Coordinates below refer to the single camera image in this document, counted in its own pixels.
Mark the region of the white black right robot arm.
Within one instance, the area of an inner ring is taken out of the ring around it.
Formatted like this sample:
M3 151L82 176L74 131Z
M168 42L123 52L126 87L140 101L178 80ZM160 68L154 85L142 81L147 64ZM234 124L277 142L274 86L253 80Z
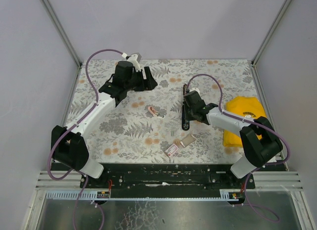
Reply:
M217 126L240 137L244 155L230 168L238 179L262 167L283 149L280 138L265 117L247 119L204 101L197 104L183 102L183 105L186 120Z

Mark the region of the red white staple box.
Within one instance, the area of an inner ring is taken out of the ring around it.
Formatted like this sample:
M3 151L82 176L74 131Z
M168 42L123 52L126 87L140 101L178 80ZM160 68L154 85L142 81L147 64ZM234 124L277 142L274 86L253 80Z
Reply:
M179 147L176 144L172 144L167 150L164 151L164 153L168 156L171 157L173 156L177 151L179 150Z

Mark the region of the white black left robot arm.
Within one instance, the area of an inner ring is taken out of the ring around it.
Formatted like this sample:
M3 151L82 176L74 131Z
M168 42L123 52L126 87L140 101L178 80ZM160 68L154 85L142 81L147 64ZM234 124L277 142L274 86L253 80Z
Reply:
M132 62L119 61L110 79L99 88L97 99L67 126L53 128L48 165L55 160L71 170L98 179L104 167L90 157L87 137L102 118L127 97L129 91L151 91L157 85L148 66L137 71Z

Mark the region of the small pink white stapler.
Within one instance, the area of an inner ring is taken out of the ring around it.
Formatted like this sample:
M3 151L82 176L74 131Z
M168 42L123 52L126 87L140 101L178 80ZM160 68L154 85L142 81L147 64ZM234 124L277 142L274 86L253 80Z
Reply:
M154 116L154 117L158 117L161 119L165 118L165 115L156 111L152 106L148 106L148 111Z

